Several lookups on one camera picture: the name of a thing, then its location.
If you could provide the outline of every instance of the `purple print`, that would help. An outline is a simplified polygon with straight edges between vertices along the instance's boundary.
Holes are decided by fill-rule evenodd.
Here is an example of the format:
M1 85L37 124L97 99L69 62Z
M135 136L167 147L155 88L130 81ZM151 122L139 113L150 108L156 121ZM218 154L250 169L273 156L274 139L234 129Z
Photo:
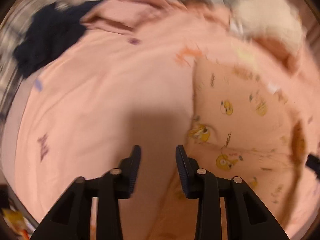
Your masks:
M38 91L42 91L43 86L42 86L42 83L39 79L36 79L34 84L35 84L35 87Z
M40 161L42 162L43 158L47 155L49 152L49 148L47 146L47 138L48 135L45 134L43 137L40 137L37 142L41 144L41 150L40 150Z
M138 45L141 42L141 40L137 38L130 38L128 41L130 44L133 44L133 45Z

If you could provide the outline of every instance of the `pink bedsheet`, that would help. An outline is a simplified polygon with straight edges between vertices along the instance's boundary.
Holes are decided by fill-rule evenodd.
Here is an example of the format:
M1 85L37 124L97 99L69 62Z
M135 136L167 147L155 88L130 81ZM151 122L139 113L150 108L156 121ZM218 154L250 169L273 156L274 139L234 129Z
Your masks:
M227 9L212 15L174 10L131 37L90 30L47 66L38 78L43 89L31 91L15 162L17 195L37 221L75 177L101 176L139 144L136 192L120 202L120 213L125 239L148 236L175 171L175 146L185 142L190 128L198 56L246 66L270 92L281 89L302 117L307 151L317 150L320 80L308 50L301 51L298 71L289 74L262 47L228 33ZM289 236L313 212L315 191L315 176L304 169Z

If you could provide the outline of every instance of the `metal screw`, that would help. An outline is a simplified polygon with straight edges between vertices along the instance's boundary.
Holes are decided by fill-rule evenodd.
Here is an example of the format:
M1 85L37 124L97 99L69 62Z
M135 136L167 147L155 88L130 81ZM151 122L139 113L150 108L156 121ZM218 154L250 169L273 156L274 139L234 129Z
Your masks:
M76 179L76 183L81 184L85 181L84 177L79 177Z
M197 173L198 174L201 174L201 175L204 175L204 174L206 174L207 173L207 171L205 170L205 169L197 169Z
M111 171L110 171L110 173L112 174L112 175L119 175L119 174L121 174L121 169L112 169Z
M240 177L234 177L233 181L238 184L242 183L242 179Z

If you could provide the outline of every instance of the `orange print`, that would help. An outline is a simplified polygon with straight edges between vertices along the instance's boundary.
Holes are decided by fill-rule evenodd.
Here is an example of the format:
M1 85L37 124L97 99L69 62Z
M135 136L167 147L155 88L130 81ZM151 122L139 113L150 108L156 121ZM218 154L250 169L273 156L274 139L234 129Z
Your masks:
M203 57L203 52L197 48L197 49L189 49L187 46L185 46L178 54L176 54L175 61L181 65L188 65L191 67L190 63L185 59L187 56L189 57Z

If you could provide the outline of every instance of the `yellow cartoon character print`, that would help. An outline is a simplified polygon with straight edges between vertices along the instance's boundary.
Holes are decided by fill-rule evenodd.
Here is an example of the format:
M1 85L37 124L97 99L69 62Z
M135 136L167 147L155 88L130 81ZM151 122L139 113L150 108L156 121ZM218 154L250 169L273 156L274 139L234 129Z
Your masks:
M250 188L255 189L258 185L258 180L256 177L253 177L253 179L249 182Z
M264 116L267 113L267 102L259 94L259 91L257 91L254 95L251 93L249 96L249 101L258 115Z
M198 128L189 131L189 137L206 142L210 137L209 127L198 124Z
M245 68L234 66L232 73L243 80L255 80L256 82L260 80L259 75L254 74L252 71Z
M229 171L237 162L238 160L229 160L227 155L221 154L216 160L216 165L221 170Z
M233 113L233 106L232 106L232 104L230 103L229 100L221 101L220 110L221 110L221 112L222 112L223 114L232 115L232 113Z
M280 141L282 142L282 146L288 146L289 145L289 139L285 135L280 137Z

